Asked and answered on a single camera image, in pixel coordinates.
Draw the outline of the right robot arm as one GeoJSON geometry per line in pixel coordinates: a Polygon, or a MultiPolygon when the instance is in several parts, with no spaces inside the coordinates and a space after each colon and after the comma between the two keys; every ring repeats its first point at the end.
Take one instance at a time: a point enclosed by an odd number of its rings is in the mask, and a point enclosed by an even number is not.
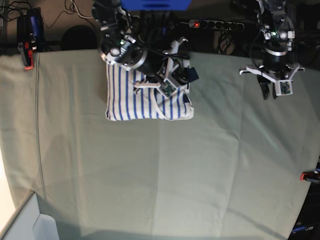
{"type": "Polygon", "coordinates": [[[141,10],[139,16],[132,16],[119,0],[95,0],[91,14],[104,34],[100,43],[103,61],[142,73],[142,79],[133,85],[136,93],[155,89],[169,98],[198,80],[183,48],[188,39],[178,37],[178,20],[171,11],[141,10]]]}

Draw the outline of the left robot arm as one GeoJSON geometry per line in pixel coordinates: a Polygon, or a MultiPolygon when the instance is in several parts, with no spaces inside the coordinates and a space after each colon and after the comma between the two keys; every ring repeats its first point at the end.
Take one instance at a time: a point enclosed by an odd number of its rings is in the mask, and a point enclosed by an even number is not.
{"type": "Polygon", "coordinates": [[[267,100],[293,94],[293,78],[305,68],[297,62],[291,62],[289,52],[293,50],[296,37],[295,27],[286,13],[285,0],[259,0],[257,23],[258,32],[249,47],[251,64],[239,71],[239,74],[253,74],[259,83],[262,97],[267,100]],[[253,58],[253,49],[262,37],[264,57],[259,64],[253,58]]]}

